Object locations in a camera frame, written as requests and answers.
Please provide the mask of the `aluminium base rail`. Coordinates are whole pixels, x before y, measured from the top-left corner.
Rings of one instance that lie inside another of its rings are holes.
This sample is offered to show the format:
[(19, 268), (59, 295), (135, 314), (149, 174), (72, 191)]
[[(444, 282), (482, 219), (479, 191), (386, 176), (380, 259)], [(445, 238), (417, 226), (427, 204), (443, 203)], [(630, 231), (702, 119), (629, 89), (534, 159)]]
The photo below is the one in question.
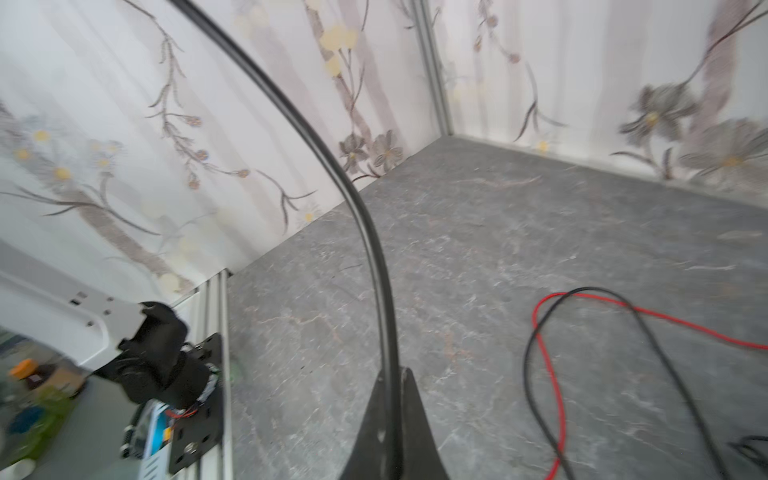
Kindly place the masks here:
[(214, 368), (217, 385), (207, 403), (187, 418), (158, 402), (142, 420), (147, 436), (139, 479), (232, 479), (233, 437), (227, 281), (222, 270), (175, 305), (189, 326), (190, 355)]

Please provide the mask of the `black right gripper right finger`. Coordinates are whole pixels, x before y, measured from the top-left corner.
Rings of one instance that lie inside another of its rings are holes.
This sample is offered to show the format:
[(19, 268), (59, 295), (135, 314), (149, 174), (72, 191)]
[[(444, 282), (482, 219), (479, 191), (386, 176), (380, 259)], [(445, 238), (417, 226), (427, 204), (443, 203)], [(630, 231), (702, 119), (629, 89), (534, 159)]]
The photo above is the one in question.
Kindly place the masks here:
[(449, 480), (429, 425), (414, 374), (401, 369), (401, 430), (404, 480)]

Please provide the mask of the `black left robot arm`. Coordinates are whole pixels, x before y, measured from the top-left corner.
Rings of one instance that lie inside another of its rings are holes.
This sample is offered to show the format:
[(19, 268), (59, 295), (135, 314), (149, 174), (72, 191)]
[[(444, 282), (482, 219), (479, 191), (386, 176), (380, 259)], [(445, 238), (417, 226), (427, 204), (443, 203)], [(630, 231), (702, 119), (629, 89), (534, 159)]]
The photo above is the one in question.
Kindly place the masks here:
[(1, 269), (1, 325), (120, 385), (140, 404), (204, 405), (214, 366), (185, 350), (188, 327), (161, 302), (130, 303), (39, 262)]

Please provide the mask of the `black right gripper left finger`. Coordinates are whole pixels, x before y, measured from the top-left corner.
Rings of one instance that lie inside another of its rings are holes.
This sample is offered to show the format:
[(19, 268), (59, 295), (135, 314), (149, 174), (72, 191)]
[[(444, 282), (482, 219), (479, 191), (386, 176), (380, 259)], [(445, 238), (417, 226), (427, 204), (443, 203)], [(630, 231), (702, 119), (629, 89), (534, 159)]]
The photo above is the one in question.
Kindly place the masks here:
[(382, 480), (387, 478), (386, 427), (382, 374), (374, 381), (360, 429), (341, 480)]

